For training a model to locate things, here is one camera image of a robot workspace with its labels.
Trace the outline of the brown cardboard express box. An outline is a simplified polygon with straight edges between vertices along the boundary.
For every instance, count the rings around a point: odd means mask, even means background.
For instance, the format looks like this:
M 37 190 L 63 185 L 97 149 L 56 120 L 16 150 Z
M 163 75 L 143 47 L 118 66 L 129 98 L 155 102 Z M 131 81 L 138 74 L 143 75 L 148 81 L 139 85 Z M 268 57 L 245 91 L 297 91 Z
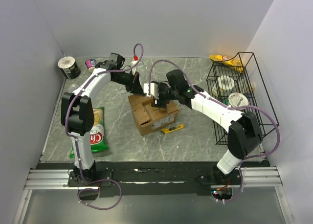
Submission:
M 174 101 L 167 108 L 153 107 L 152 98 L 140 95 L 128 96 L 133 119 L 141 136 L 145 136 L 173 124 L 177 120 L 179 109 Z

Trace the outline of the yellow utility knife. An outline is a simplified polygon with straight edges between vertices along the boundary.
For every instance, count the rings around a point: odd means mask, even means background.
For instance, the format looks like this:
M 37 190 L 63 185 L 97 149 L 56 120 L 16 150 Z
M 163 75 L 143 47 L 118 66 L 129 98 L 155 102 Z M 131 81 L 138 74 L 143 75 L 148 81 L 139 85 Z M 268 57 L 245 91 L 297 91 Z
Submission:
M 161 129 L 160 132 L 162 134 L 169 134 L 169 133 L 173 133 L 175 131 L 178 131 L 178 130 L 181 130 L 181 129 L 184 129 L 188 126 L 189 124 L 186 123 L 186 124 L 179 124 L 177 126 L 173 126 L 173 127 L 170 127 L 170 128 L 164 128 L 164 129 Z

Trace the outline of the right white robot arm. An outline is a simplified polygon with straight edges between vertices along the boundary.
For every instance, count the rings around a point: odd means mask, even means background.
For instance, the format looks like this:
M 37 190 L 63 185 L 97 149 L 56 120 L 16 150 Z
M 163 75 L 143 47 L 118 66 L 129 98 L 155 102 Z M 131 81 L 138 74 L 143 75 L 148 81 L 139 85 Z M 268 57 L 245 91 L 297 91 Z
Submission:
M 153 98 L 154 107 L 166 108 L 171 100 L 177 100 L 209 117 L 227 131 L 227 151 L 214 171 L 214 180 L 225 184 L 230 180 L 234 168 L 263 141 L 256 115 L 227 107 L 202 88 L 190 84 L 179 69 L 170 71 L 166 77 L 165 82 L 149 81 L 143 85 L 144 93 Z

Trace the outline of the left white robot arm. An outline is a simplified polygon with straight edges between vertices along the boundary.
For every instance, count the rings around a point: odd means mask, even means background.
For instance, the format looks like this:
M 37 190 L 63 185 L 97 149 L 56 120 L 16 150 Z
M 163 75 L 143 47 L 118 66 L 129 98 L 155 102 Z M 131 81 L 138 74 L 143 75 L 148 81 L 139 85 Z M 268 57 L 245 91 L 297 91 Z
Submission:
M 97 180 L 95 160 L 90 147 L 90 131 L 94 124 L 92 99 L 111 81 L 124 85 L 130 93 L 142 95 L 139 73 L 132 71 L 141 59 L 142 56 L 134 55 L 135 63 L 128 68 L 122 68 L 125 58 L 111 53 L 108 60 L 95 65 L 91 76 L 83 85 L 62 95 L 61 124 L 73 144 L 74 177 L 86 186 L 93 185 Z

